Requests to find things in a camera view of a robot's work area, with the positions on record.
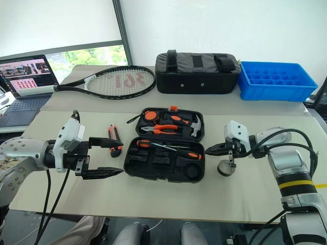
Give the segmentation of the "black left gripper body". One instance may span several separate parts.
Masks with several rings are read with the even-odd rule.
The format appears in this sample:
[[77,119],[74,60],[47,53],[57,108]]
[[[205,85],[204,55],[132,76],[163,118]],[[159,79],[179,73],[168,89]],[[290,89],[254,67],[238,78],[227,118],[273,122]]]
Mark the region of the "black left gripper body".
[[88,141],[81,142],[72,151],[63,154],[63,167],[73,170],[76,176],[85,177],[89,167]]

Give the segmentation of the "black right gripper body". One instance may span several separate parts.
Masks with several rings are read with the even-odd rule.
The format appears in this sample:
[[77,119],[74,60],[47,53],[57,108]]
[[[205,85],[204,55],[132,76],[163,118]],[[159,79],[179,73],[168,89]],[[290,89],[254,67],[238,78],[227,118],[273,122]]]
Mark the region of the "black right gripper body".
[[229,166],[236,167],[234,158],[239,158],[241,154],[246,153],[245,146],[240,140],[233,138],[231,141],[226,140],[225,147],[227,148]]

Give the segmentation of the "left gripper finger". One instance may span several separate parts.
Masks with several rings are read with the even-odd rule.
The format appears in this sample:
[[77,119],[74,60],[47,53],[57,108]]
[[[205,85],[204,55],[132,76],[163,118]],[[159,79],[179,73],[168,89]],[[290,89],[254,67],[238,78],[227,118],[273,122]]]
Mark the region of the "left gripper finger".
[[97,169],[88,169],[81,174],[83,180],[106,179],[123,173],[124,170],[115,167],[98,167]]
[[98,146],[101,148],[109,149],[111,152],[111,149],[118,148],[120,146],[123,146],[123,143],[110,139],[110,138],[104,138],[104,137],[89,137],[88,140],[88,148],[91,149],[93,146]]

